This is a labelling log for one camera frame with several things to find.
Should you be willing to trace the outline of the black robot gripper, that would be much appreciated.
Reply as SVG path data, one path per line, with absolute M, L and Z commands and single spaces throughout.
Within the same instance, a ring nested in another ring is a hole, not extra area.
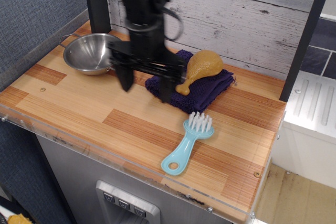
M 108 44 L 123 90 L 131 89 L 135 70 L 149 73 L 160 77 L 159 99 L 170 103 L 174 83 L 182 80 L 185 62 L 166 48 L 164 25 L 135 26 L 129 27 L 128 31 L 130 41 Z

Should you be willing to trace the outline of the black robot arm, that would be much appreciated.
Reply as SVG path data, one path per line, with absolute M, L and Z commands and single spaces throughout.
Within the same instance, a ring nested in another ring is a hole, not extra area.
M 169 0 L 122 0 L 129 41 L 108 44 L 111 63 L 124 91 L 134 82 L 134 71 L 160 77 L 159 98 L 169 103 L 175 86 L 184 74 L 185 61 L 166 48 L 164 14 L 178 19 L 165 8 Z

